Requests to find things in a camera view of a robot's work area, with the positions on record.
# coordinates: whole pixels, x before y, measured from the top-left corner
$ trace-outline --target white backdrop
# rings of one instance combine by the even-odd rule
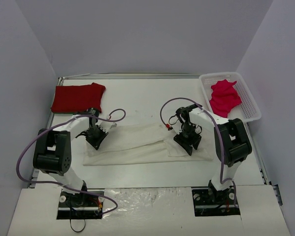
[[[6,235],[21,188],[16,161],[45,127],[55,73],[14,0],[0,0],[0,236]],[[33,150],[24,158],[25,177],[33,171]]]
[[[272,0],[16,0],[60,76],[235,71]]]
[[[273,2],[237,71],[262,112],[253,136],[295,236],[295,0]]]

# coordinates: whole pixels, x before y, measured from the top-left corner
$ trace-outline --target screw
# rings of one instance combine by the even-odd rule
[[[66,197],[65,196],[60,196],[60,203],[64,203],[66,201]]]
[[[104,198],[103,198],[103,197],[98,197],[98,201],[99,201],[100,203],[103,203]]]
[[[199,201],[201,198],[200,198],[200,194],[198,194],[198,193],[196,193],[196,194],[194,194],[193,195],[193,198],[194,198],[194,200],[196,200],[196,201]]]
[[[230,193],[230,194],[228,195],[228,197],[229,197],[229,199],[234,200],[234,199],[235,199],[235,194]]]

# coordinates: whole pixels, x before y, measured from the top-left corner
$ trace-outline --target laundry basket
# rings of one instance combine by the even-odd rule
[[[244,123],[258,120],[261,118],[261,112],[257,106],[248,86],[241,77],[240,74],[236,72],[223,72],[223,73],[212,73],[205,74],[199,77],[200,86],[204,93],[204,97],[209,107],[209,110],[212,111],[212,107],[209,103],[209,100],[212,98],[211,86],[216,84],[220,80],[226,79],[229,82],[237,81],[234,85],[234,89],[237,91],[238,95],[241,98],[242,103],[239,106],[234,107],[231,112],[228,114],[228,119],[239,118]]]

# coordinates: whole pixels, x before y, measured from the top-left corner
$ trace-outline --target white towel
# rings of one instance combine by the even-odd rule
[[[118,126],[109,131],[99,150],[86,143],[83,165],[125,165],[172,161],[212,160],[206,148],[212,140],[201,135],[198,150],[192,156],[178,145],[173,137],[176,133],[168,131],[159,123]]]

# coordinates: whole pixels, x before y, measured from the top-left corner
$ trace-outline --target red towel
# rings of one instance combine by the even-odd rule
[[[212,85],[212,99],[210,104],[214,114],[227,118],[228,113],[241,103],[237,91],[232,87],[237,83],[227,80],[218,81]]]
[[[75,113],[96,108],[101,112],[100,102],[105,89],[105,86],[96,83],[82,86],[56,86],[51,111]]]

